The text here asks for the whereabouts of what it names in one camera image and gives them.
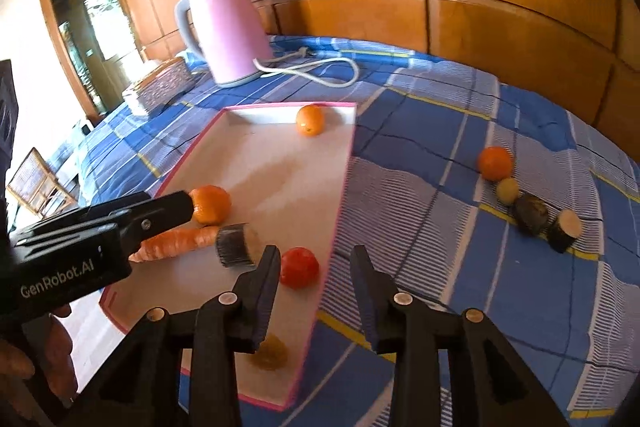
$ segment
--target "white cable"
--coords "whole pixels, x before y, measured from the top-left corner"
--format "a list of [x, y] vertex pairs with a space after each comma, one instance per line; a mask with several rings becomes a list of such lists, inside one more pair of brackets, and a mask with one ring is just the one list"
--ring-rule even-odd
[[[272, 58], [270, 60], [265, 60], [265, 62], [279, 62], [280, 60], [285, 60], [286, 58], [305, 57], [305, 56], [306, 56], [306, 48], [300, 48], [298, 51], [294, 53], [290, 53], [288, 55], [284, 55], [283, 57], [279, 57], [279, 58]], [[348, 63], [348, 65], [350, 65], [351, 68], [353, 68], [353, 76], [351, 77], [351, 80], [348, 80], [347, 82], [341, 82], [341, 83], [328, 82], [327, 80], [324, 80], [322, 78], [319, 78], [318, 76], [314, 76], [312, 74], [306, 73], [305, 71], [299, 71], [306, 68], [313, 69], [316, 66], [319, 66], [320, 64], [326, 64], [328, 62]], [[273, 76], [274, 74], [281, 74], [281, 73], [293, 74], [297, 76], [302, 76], [303, 78], [308, 78], [309, 80], [317, 82], [318, 84], [322, 84], [323, 86], [326, 86], [326, 87], [350, 87], [350, 86], [353, 86], [354, 83], [356, 83], [358, 77], [360, 76], [360, 68], [358, 67], [356, 62], [354, 60], [351, 60], [350, 58], [345, 58], [345, 57], [324, 58], [323, 60], [316, 60], [315, 62], [306, 62], [305, 64], [290, 66], [288, 68], [268, 68], [266, 66], [263, 66], [260, 62], [258, 62], [257, 58], [254, 58], [254, 66], [258, 68], [258, 70], [260, 71], [269, 73], [269, 74], [264, 74], [263, 76]]]

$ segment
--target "pink trim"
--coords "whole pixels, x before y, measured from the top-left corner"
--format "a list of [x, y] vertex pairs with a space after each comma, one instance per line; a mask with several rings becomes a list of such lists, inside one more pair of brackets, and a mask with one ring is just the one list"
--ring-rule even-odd
[[[280, 102], [280, 103], [253, 103], [253, 104], [248, 104], [248, 105], [231, 105], [229, 107], [223, 107], [222, 109], [220, 109], [220, 111], [211, 119], [211, 121], [206, 125], [206, 127], [200, 132], [200, 134], [198, 134], [197, 138], [193, 141], [193, 143], [191, 143], [191, 145], [189, 146], [189, 148], [184, 152], [184, 154], [182, 155], [182, 157], [180, 158], [180, 160], [178, 160], [178, 163], [174, 166], [173, 169], [171, 169], [171, 172], [169, 172], [169, 174], [167, 174], [166, 178], [164, 179], [164, 181], [162, 182], [162, 184], [160, 185], [160, 187], [158, 188], [158, 191], [156, 192], [155, 197], [159, 198], [160, 196], [162, 196], [162, 193], [164, 192], [165, 188], [167, 187], [167, 185], [171, 182], [171, 180], [173, 179], [173, 177], [175, 176], [175, 174], [177, 173], [177, 171], [180, 169], [180, 166], [185, 162], [185, 160], [188, 158], [188, 156], [191, 154], [191, 152], [193, 152], [193, 150], [197, 147], [198, 143], [202, 140], [202, 138], [204, 138], [204, 136], [209, 132], [209, 130], [211, 129], [211, 127], [213, 127], [213, 125], [226, 113], [226, 112], [231, 112], [234, 110], [239, 110], [239, 109], [246, 109], [246, 108], [265, 108], [265, 107], [293, 107], [293, 106], [302, 106], [302, 105], [308, 105], [310, 103], [316, 104], [316, 105], [320, 105], [321, 107], [354, 107], [357, 108], [358, 104], [354, 103], [354, 102]], [[329, 252], [329, 256], [327, 259], [327, 263], [326, 263], [326, 268], [324, 270], [324, 274], [322, 274], [322, 279], [319, 283], [319, 291], [318, 291], [318, 298], [316, 300], [316, 312], [318, 311], [318, 308], [320, 307], [320, 301], [322, 299], [322, 292], [324, 291], [324, 285], [326, 283], [326, 279], [327, 276], [329, 274], [329, 265], [331, 263], [331, 259], [332, 256], [334, 254], [334, 244], [335, 244], [335, 237], [338, 233], [338, 218], [340, 217], [340, 214], [342, 213], [342, 202], [344, 200], [344, 192], [345, 192], [345, 188], [346, 188], [346, 184], [347, 184], [347, 173], [349, 171], [349, 160], [351, 158], [351, 152], [353, 152], [353, 140], [354, 140], [354, 135], [355, 135], [355, 128], [353, 129], [353, 132], [351, 133], [351, 140], [349, 143], [349, 157], [347, 159], [347, 162], [345, 163], [344, 166], [344, 174], [342, 176], [342, 197], [340, 198], [340, 204], [338, 205], [338, 211], [335, 214], [335, 222], [334, 222], [334, 237], [332, 238], [331, 241], [331, 250]], [[113, 301], [116, 297], [116, 293], [113, 293], [112, 298], [110, 299], [110, 302], [108, 305], [105, 305], [104, 303], [106, 302], [106, 298], [107, 295], [109, 295], [109, 293], [112, 291], [111, 285], [107, 286], [104, 291], [102, 292], [102, 296], [100, 297], [100, 307], [102, 308], [102, 311], [104, 312], [104, 314], [107, 316], [107, 318], [113, 323], [114, 326], [116, 326], [122, 333], [124, 333], [125, 335], [127, 333], [129, 333], [129, 330], [127, 330], [123, 325], [121, 325], [116, 318], [113, 317], [113, 315], [111, 314], [110, 311], [110, 307], [113, 304]], [[292, 380], [292, 383], [290, 384], [288, 390], [287, 390], [287, 399], [284, 405], [278, 405], [275, 403], [271, 403], [271, 402], [266, 402], [263, 400], [259, 400], [257, 398], [252, 398], [250, 396], [245, 396], [243, 394], [238, 394], [238, 397], [248, 403], [251, 403], [253, 405], [257, 405], [259, 407], [265, 407], [267, 409], [271, 409], [271, 410], [275, 410], [275, 411], [284, 411], [285, 409], [288, 409], [289, 407], [291, 407], [293, 405], [293, 403], [296, 400], [296, 396], [298, 394], [298, 390], [300, 388], [300, 381], [302, 379], [302, 369], [304, 367], [304, 363], [306, 360], [306, 356], [308, 354], [309, 351], [309, 347], [311, 344], [311, 335], [313, 332], [313, 328], [315, 327], [316, 323], [314, 322], [312, 328], [309, 330], [307, 338], [306, 338], [306, 343], [305, 343], [305, 347], [303, 349], [303, 353], [304, 355], [302, 356], [301, 362], [298, 365], [298, 368], [296, 370], [296, 376], [294, 377], [294, 379]], [[188, 377], [191, 377], [191, 371], [189, 369], [185, 369], [183, 367], [180, 368], [180, 372], [183, 375], [186, 375]]]

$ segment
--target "blue plaid bedsheet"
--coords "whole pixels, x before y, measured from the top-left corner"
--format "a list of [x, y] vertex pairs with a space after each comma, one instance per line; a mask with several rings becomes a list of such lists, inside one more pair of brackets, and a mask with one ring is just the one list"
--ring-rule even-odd
[[[604, 425], [640, 370], [640, 169], [598, 131], [548, 100], [455, 62], [372, 42], [274, 37], [278, 53], [358, 61], [330, 89], [289, 75], [219, 89], [208, 74], [150, 121], [122, 105], [81, 144], [82, 195], [98, 203], [154, 194], [221, 108], [256, 102], [358, 103], [348, 184], [300, 393], [282, 413], [242, 404], [247, 426], [385, 426], [392, 358], [367, 349], [348, 259], [364, 243], [376, 268], [417, 298], [477, 307], [513, 343], [572, 425]], [[312, 71], [347, 80], [338, 63]], [[570, 253], [524, 237], [482, 180], [476, 157], [507, 147], [520, 186], [552, 218], [584, 225]], [[442, 424], [450, 425], [447, 366]], [[181, 386], [187, 401], [188, 380]]]

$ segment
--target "gray kettle handle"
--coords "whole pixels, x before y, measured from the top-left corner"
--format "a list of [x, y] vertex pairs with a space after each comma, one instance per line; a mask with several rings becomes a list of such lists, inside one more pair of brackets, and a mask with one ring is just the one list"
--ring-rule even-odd
[[174, 15], [175, 22], [178, 25], [178, 31], [180, 31], [180, 36], [182, 36], [182, 40], [187, 45], [187, 47], [194, 52], [198, 57], [202, 60], [207, 60], [204, 58], [204, 54], [202, 53], [202, 49], [196, 40], [195, 35], [191, 31], [191, 26], [189, 25], [189, 19], [187, 18], [187, 12], [190, 10], [189, 0], [179, 0], [178, 4], [175, 5]]

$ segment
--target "wooden chair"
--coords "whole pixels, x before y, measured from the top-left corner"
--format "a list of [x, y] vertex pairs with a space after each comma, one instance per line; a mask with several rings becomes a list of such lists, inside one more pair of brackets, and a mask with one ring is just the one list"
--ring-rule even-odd
[[41, 219], [61, 212], [70, 204], [78, 203], [60, 184], [35, 147], [22, 160], [6, 190]]

